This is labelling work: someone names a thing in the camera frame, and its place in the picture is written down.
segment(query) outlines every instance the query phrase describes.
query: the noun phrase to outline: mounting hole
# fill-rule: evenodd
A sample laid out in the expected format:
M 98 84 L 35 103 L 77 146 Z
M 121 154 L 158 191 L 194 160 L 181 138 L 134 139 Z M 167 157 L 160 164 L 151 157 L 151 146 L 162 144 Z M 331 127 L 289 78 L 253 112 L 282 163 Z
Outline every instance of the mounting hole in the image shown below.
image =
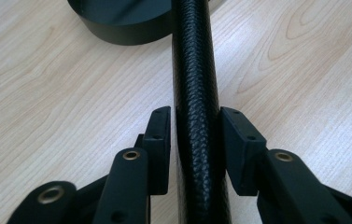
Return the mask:
M 328 214 L 322 216 L 321 221 L 326 224 L 338 224 L 339 223 L 338 219 L 336 219 L 332 215 L 328 215 Z
M 121 211 L 116 211 L 111 215 L 111 221 L 116 223 L 124 222 L 126 221 L 126 219 L 127 219 L 127 213 L 124 213 Z
M 162 139 L 162 137 L 160 135 L 158 135 L 158 134 L 152 135 L 152 137 L 154 139 L 157 139 L 157 140 L 161 140 Z
M 49 189 L 44 190 L 38 196 L 38 202 L 42 204 L 54 203 L 64 195 L 64 189 L 62 186 L 54 186 Z
M 275 154 L 275 157 L 280 161 L 293 161 L 294 160 L 288 153 L 285 153 L 285 152 L 277 152 Z
M 126 161 L 134 161 L 138 157 L 140 157 L 140 153 L 138 151 L 128 151 L 123 153 L 123 159 Z

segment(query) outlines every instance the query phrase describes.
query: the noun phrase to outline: light wood grain surface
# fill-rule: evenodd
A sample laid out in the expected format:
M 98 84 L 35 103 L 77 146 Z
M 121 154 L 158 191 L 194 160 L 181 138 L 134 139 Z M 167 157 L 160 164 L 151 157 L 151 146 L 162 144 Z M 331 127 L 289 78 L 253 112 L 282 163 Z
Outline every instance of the light wood grain surface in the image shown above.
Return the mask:
M 352 194 L 352 1 L 227 0 L 211 21 L 220 104 Z M 65 0 L 0 1 L 0 223 L 44 183 L 107 174 L 164 105 L 171 36 L 115 46 Z M 177 223 L 175 154 L 152 223 Z M 256 198 L 229 194 L 233 223 L 260 223 Z

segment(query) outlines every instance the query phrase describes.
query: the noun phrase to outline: black textured pole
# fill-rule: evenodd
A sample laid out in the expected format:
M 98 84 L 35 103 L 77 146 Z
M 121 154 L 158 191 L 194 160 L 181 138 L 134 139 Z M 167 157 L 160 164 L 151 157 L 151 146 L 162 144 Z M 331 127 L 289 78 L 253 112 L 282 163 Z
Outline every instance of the black textured pole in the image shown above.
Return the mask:
M 173 0 L 181 223 L 231 223 L 207 0 Z

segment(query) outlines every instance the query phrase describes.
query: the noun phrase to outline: wooden table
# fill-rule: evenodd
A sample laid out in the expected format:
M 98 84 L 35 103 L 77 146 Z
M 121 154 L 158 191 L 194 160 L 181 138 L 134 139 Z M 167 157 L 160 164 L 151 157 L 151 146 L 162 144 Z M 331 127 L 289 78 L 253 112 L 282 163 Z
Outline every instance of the wooden table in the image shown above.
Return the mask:
M 352 1 L 228 0 L 211 21 L 220 104 L 352 194 Z M 0 1 L 0 223 L 39 185 L 107 174 L 172 85 L 171 36 L 115 46 L 65 0 Z M 175 157 L 152 223 L 177 223 Z M 233 223 L 260 223 L 256 198 L 229 194 Z

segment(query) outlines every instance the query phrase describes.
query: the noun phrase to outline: carbon fiber tube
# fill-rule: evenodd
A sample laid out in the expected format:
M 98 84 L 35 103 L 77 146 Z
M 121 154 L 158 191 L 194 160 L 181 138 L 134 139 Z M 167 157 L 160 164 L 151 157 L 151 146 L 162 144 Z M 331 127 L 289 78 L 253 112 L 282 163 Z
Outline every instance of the carbon fiber tube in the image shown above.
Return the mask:
M 173 0 L 180 223 L 231 223 L 206 0 Z

